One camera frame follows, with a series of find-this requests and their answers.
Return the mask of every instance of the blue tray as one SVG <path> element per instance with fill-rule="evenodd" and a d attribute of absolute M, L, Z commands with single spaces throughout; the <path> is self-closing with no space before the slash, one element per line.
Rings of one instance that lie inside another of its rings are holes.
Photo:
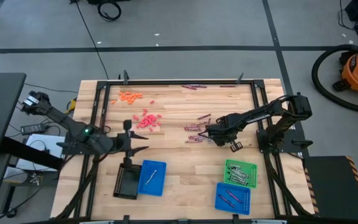
<path fill-rule="evenodd" d="M 156 170 L 153 178 L 146 185 L 153 172 Z M 164 190 L 165 171 L 167 171 L 167 163 L 159 161 L 144 160 L 142 171 L 140 172 L 138 194 L 147 194 L 154 196 L 162 196 Z"/>
<path fill-rule="evenodd" d="M 237 199 L 239 199 L 241 203 L 239 203 L 232 196 L 230 196 L 230 194 L 226 192 L 227 190 L 232 193 Z M 231 202 L 231 204 L 234 205 L 234 208 L 228 203 L 226 203 L 219 195 L 222 195 L 226 200 Z M 249 215 L 250 201 L 251 191 L 247 187 L 240 187 L 225 183 L 218 183 L 216 186 L 215 209 Z"/>

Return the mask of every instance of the vacuum hose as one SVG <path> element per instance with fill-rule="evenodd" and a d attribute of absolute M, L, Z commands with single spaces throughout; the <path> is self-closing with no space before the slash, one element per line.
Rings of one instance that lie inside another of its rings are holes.
<path fill-rule="evenodd" d="M 331 54 L 343 50 L 358 54 L 358 46 L 351 45 L 351 44 L 338 45 L 330 50 L 325 51 L 322 55 L 320 55 L 320 57 L 317 58 L 316 62 L 314 63 L 313 68 L 311 69 L 311 79 L 317 91 L 319 91 L 325 98 L 331 100 L 337 105 L 358 112 L 358 105 L 346 102 L 340 99 L 339 97 L 335 96 L 334 94 L 330 93 L 329 91 L 327 91 L 327 89 L 323 87 L 323 85 L 320 83 L 320 80 L 318 79 L 318 68 L 320 67 L 321 63 Z"/>

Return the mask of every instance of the black metal frame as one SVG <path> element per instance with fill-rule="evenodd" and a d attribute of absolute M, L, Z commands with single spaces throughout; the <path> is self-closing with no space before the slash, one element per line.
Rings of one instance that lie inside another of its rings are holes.
<path fill-rule="evenodd" d="M 103 107 L 102 107 L 102 112 L 101 112 L 101 120 L 100 120 L 99 127 L 104 126 L 104 123 L 106 120 L 106 114 L 107 114 L 108 101 L 109 101 L 109 92 L 110 92 L 110 88 L 114 85 L 188 85 L 188 84 L 236 85 L 237 84 L 236 81 L 237 80 L 145 80 L 145 81 L 143 81 L 143 80 L 126 80 L 126 83 L 124 81 L 120 81 L 120 80 L 98 81 L 98 83 L 96 85 L 96 93 L 95 93 L 95 98 L 94 98 L 94 102 L 93 102 L 93 109 L 92 109 L 90 123 L 94 124 L 96 121 L 96 115 L 98 113 L 98 105 L 99 105 L 101 90 L 105 89 L 104 98 L 103 98 Z M 260 94 L 262 96 L 263 104 L 268 103 L 265 84 L 264 84 L 263 80 L 241 80 L 240 85 L 250 85 L 251 92 L 252 92 L 252 99 L 254 101 L 255 108 L 259 107 L 257 88 L 260 89 Z M 273 124 L 272 119 L 269 118 L 267 120 L 267 123 L 268 123 L 268 125 L 272 125 Z M 264 129 L 262 121 L 258 121 L 258 128 L 259 128 L 259 130 Z M 263 153 L 263 155 L 265 157 L 265 161 L 266 161 L 266 158 L 270 159 L 269 153 Z M 280 155 L 275 154 L 273 156 L 275 158 L 277 173 L 278 173 L 279 177 L 285 183 Z M 83 161 L 82 170 L 81 170 L 79 186 L 83 183 L 83 180 L 85 179 L 85 177 L 87 175 L 88 163 L 89 163 L 89 156 L 85 156 L 84 161 Z M 269 176 L 269 174 L 267 174 L 267 177 L 268 177 L 268 185 L 269 185 L 269 189 L 270 189 L 270 196 L 272 199 L 273 212 L 274 212 L 275 217 L 277 217 L 277 216 L 280 216 L 280 209 L 278 207 L 278 199 L 277 199 L 277 192 L 275 190 L 275 182 L 272 179 L 272 177 Z M 87 205 L 86 205 L 86 217 L 89 219 L 91 218 L 91 214 L 92 214 L 93 199 L 94 199 L 94 193 L 95 193 L 95 189 L 96 189 L 96 179 L 97 178 L 98 178 L 98 176 L 97 176 L 97 171 L 96 171 L 96 175 L 93 177 L 93 180 L 89 187 L 89 195 L 88 195 L 88 201 L 87 201 Z M 284 194 L 283 194 L 283 201 L 284 201 L 286 215 L 292 215 L 290 203 Z M 79 202 L 77 203 L 77 205 L 75 207 L 75 212 L 74 212 L 75 218 L 80 216 L 81 202 L 82 202 L 82 200 L 79 200 Z M 209 222 L 233 222 L 233 220 L 208 220 L 208 221 Z"/>

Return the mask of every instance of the orange shop vacuum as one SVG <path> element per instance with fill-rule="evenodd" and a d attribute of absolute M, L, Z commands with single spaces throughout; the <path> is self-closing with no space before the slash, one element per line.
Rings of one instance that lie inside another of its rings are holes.
<path fill-rule="evenodd" d="M 339 62 L 343 65 L 343 70 L 341 71 L 342 80 L 333 84 L 333 88 L 335 91 L 344 91 L 348 89 L 352 89 L 358 92 L 358 46 L 356 45 L 338 45 L 337 47 L 333 47 L 330 50 L 327 50 L 319 58 L 317 58 L 316 62 L 313 65 L 311 70 L 311 79 L 316 87 L 316 89 L 327 99 L 331 100 L 332 102 L 343 106 L 347 109 L 357 111 L 358 112 L 358 105 L 353 103 L 346 102 L 334 94 L 330 93 L 325 89 L 318 79 L 318 68 L 320 67 L 321 63 L 331 54 L 338 52 L 338 51 L 345 51 L 341 54 L 339 58 Z"/>

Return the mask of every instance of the gray floor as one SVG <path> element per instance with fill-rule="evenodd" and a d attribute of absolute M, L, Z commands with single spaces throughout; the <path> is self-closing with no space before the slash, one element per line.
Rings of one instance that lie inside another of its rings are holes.
<path fill-rule="evenodd" d="M 200 45 L 273 46 L 261 0 L 133 0 L 120 2 L 122 17 L 113 23 L 97 15 L 96 6 L 79 3 L 98 47 L 153 47 Z M 358 44 L 351 30 L 337 24 L 338 0 L 268 0 L 281 46 L 332 46 Z M 345 23 L 351 24 L 346 15 Z M 92 47 L 91 39 L 75 5 L 68 0 L 5 0 L 0 10 L 0 49 L 47 49 Z M 322 52 L 283 52 L 293 91 L 310 99 L 313 116 L 303 123 L 306 137 L 314 141 L 312 156 L 352 156 L 358 168 L 358 113 L 340 108 L 313 87 L 310 71 Z M 110 78 L 124 69 L 131 78 L 282 78 L 273 50 L 209 50 L 102 52 Z M 321 67 L 322 80 L 338 76 L 337 56 Z M 0 54 L 0 72 L 25 72 L 27 83 L 76 91 L 84 79 L 104 79 L 96 53 Z M 25 87 L 21 100 L 30 90 Z M 72 93 L 50 95 L 60 110 L 75 97 Z M 341 97 L 358 102 L 358 95 Z M 15 111 L 11 124 L 19 127 L 42 118 Z M 16 134 L 9 128 L 6 135 Z M 35 189 L 23 188 L 14 198 L 20 203 Z M 0 223 L 46 220 L 55 187 L 43 189 L 13 219 Z"/>

